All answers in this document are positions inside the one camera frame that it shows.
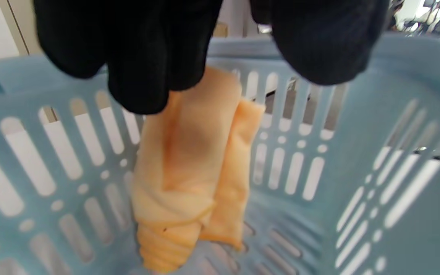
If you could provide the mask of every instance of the orange cloth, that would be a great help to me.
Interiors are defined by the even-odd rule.
[[[227,243],[242,249],[244,211],[249,197],[249,168],[252,141],[260,126],[265,107],[241,100],[225,149],[222,172],[210,223],[200,239]]]
[[[241,100],[236,76],[206,68],[195,87],[171,92],[164,111],[146,117],[132,188],[146,268],[177,270],[200,236],[240,247],[263,111]]]
[[[171,92],[165,110],[146,117],[132,198],[148,268],[179,268],[208,224],[240,97],[236,76],[206,68],[195,87]],[[166,260],[170,254],[175,263]]]

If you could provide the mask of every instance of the plastic basket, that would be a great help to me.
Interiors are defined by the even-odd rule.
[[[440,274],[440,42],[386,36],[348,85],[298,80],[291,119],[296,74],[272,42],[215,40],[209,55],[260,103],[271,73],[278,86],[253,144],[244,250],[200,242],[177,274]],[[0,60],[0,275],[150,274],[127,195],[142,120],[100,110],[106,79]]]

